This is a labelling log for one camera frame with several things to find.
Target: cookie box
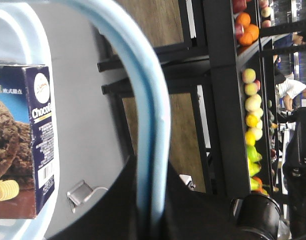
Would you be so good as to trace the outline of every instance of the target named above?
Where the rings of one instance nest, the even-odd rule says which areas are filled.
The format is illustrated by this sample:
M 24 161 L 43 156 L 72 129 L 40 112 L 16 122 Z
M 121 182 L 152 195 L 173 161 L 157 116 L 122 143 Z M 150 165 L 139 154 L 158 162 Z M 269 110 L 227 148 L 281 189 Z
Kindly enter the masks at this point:
M 0 219 L 34 219 L 54 187 L 49 69 L 0 64 Z

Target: chocolate cookie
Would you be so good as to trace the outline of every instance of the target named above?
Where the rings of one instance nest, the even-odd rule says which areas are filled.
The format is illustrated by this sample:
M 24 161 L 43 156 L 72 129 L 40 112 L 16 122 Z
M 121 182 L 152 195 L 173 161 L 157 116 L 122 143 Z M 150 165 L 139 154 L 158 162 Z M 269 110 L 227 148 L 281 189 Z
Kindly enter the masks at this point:
M 10 113 L 9 109 L 0 101 L 0 124 L 13 125 L 14 118 Z
M 19 148 L 12 165 L 6 175 L 12 176 L 32 176 L 32 154 L 31 154 L 31 128 L 30 124 L 16 121 L 15 125 L 19 134 Z
M 29 190 L 34 189 L 34 179 L 31 176 L 11 176 L 11 175 L 3 175 L 0 180 L 15 180 L 18 183 L 20 190 Z
M 6 173 L 19 148 L 18 128 L 0 123 L 0 177 Z

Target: store shelf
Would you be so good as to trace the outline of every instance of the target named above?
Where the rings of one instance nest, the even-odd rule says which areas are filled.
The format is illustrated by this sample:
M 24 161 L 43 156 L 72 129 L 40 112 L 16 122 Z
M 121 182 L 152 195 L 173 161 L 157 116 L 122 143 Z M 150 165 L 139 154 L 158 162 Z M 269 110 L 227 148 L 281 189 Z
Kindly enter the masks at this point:
M 247 3 L 251 23 L 258 25 L 258 1 Z M 264 62 L 260 56 L 262 46 L 270 44 L 271 37 L 262 37 L 249 47 L 240 47 L 235 38 L 232 3 L 227 0 L 206 0 L 204 3 L 206 32 L 211 66 L 211 82 L 214 96 L 215 114 L 223 164 L 226 194 L 233 198 L 243 198 L 250 194 L 249 171 L 245 145 L 245 100 L 244 83 L 241 72 L 252 68 L 261 81 L 262 109 L 264 110 L 263 137 L 256 142 L 256 149 L 262 154 L 262 169 L 259 176 L 269 194 L 272 193 L 272 165 L 270 157 L 270 137 L 267 109 L 267 86 Z

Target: green fruit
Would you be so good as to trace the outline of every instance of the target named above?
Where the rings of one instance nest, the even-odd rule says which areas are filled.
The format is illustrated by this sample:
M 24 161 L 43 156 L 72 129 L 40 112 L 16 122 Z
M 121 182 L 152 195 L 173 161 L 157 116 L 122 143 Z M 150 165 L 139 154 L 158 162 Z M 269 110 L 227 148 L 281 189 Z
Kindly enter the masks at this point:
M 256 191 L 261 188 L 260 183 L 254 180 L 253 178 L 249 179 L 249 184 L 250 184 L 251 191 Z
M 248 174 L 250 177 L 253 177 L 255 174 L 258 174 L 261 170 L 261 165 L 254 163 L 254 162 L 249 162 L 248 163 Z
M 258 161 L 260 161 L 262 159 L 261 154 L 258 153 L 257 149 L 255 148 L 255 146 L 250 146 L 247 145 L 246 146 L 246 153 L 247 153 L 247 157 L 248 159 L 252 162 L 252 163 L 256 163 Z
M 270 128 L 268 129 L 268 134 L 269 134 L 270 136 L 273 136 L 273 135 L 274 135 L 274 128 L 273 128 L 273 127 L 270 127 Z
M 274 121 L 274 119 L 275 119 L 275 117 L 274 117 L 274 115 L 273 115 L 273 113 L 271 112 L 271 110 L 267 110 L 267 113 L 268 113 L 268 119 L 271 121 L 271 122 L 273 122 Z
M 267 108 L 270 109 L 272 107 L 272 101 L 267 100 Z

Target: lemon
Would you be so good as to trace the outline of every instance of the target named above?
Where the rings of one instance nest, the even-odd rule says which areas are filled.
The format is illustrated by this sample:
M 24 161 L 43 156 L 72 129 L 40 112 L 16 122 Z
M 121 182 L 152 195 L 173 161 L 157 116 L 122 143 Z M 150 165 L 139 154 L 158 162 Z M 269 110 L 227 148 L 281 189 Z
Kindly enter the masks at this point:
M 246 131 L 245 133 L 245 143 L 246 145 L 249 146 L 254 146 L 255 145 L 255 134 L 251 131 Z
M 245 118 L 245 123 L 250 128 L 255 128 L 259 122 L 259 118 L 254 114 L 248 114 Z

